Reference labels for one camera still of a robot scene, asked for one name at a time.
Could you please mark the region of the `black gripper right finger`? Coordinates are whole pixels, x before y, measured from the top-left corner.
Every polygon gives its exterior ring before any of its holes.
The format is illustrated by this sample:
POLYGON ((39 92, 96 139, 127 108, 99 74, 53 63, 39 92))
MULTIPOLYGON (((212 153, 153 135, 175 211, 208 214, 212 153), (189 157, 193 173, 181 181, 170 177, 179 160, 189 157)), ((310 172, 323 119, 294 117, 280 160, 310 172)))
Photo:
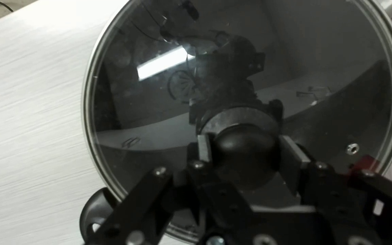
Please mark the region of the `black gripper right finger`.
POLYGON ((300 203, 321 221, 311 234, 322 245, 392 245, 392 181, 371 169, 337 173, 313 161, 291 138, 280 138, 279 171, 300 203))

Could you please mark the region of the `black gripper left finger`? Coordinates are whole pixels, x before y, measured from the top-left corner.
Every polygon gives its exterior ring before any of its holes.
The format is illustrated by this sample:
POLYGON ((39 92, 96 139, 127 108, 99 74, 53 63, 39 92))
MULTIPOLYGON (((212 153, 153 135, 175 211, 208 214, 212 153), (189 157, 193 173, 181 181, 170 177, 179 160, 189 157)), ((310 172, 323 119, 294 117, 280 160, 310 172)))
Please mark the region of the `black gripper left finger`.
POLYGON ((157 245, 175 213, 189 210, 196 245, 225 245, 225 184, 212 169, 212 143, 198 135, 181 172, 148 171, 95 230, 88 245, 157 245))

